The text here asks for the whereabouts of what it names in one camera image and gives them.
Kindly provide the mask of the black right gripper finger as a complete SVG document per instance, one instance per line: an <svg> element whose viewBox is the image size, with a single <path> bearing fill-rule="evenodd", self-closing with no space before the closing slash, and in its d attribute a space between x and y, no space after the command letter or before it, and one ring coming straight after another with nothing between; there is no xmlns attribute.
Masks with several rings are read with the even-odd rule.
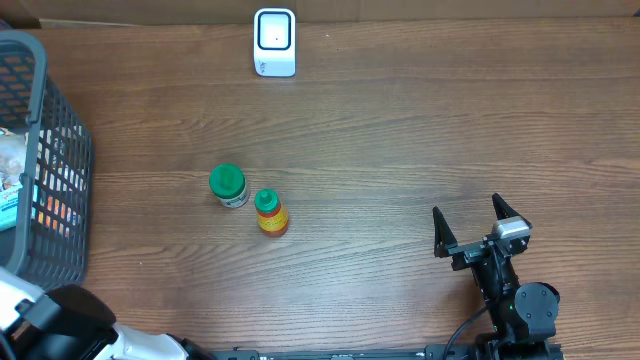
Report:
<svg viewBox="0 0 640 360"><path fill-rule="evenodd" d="M491 199L498 220L504 220L519 215L519 213L514 210L498 193L494 193Z"/></svg>
<svg viewBox="0 0 640 360"><path fill-rule="evenodd" d="M457 239L438 207L432 209L434 220L434 256L449 257L450 250L458 246Z"/></svg>

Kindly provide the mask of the green cap hot sauce bottle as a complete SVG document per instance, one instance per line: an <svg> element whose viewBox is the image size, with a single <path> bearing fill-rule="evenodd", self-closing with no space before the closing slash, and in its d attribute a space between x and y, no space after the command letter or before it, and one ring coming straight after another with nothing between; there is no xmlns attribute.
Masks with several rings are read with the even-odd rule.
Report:
<svg viewBox="0 0 640 360"><path fill-rule="evenodd" d="M257 223L268 236L284 235L289 226L289 215L279 195L272 189L261 189L254 198Z"/></svg>

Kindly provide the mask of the green cap white jar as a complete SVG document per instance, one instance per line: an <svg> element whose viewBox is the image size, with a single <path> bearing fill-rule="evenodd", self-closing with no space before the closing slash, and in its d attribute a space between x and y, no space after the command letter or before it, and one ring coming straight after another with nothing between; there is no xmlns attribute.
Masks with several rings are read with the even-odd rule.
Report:
<svg viewBox="0 0 640 360"><path fill-rule="evenodd" d="M246 177L234 164L216 166L210 174L209 186L221 205L227 208L239 208L249 199Z"/></svg>

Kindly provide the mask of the teal wipes pack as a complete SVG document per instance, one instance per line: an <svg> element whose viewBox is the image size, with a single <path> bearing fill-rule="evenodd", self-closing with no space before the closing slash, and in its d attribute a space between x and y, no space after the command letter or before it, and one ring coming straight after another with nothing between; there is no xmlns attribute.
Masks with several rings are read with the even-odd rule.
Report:
<svg viewBox="0 0 640 360"><path fill-rule="evenodd" d="M5 231L16 226L19 194L22 187L23 185L18 183L6 189L1 189L0 231Z"/></svg>

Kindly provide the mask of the clear snack bag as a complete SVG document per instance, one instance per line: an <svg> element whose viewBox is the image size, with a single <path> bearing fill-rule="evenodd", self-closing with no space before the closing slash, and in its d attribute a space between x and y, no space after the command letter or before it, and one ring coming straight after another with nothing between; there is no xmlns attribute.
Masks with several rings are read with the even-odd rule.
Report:
<svg viewBox="0 0 640 360"><path fill-rule="evenodd" d="M20 184L20 175L25 170L27 137L7 128L1 129L1 190Z"/></svg>

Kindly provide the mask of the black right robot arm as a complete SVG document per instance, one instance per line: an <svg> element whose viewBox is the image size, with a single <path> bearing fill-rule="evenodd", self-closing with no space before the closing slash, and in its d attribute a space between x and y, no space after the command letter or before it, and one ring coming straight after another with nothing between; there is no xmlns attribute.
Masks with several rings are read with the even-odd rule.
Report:
<svg viewBox="0 0 640 360"><path fill-rule="evenodd" d="M528 249L532 224L497 193L497 220L481 240L460 245L443 213L432 209L434 256L449 258L455 271L469 269L484 306L461 324L447 343L425 348L427 359L562 359L555 321L560 294L550 284L522 285L512 258Z"/></svg>

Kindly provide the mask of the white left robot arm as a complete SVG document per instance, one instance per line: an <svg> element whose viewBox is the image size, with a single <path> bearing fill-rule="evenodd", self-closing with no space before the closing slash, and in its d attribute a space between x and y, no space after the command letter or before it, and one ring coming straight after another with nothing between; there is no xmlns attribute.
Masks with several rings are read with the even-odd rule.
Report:
<svg viewBox="0 0 640 360"><path fill-rule="evenodd" d="M3 359L212 359L190 340L152 335L117 322L93 293L78 285L50 291L1 270Z"/></svg>

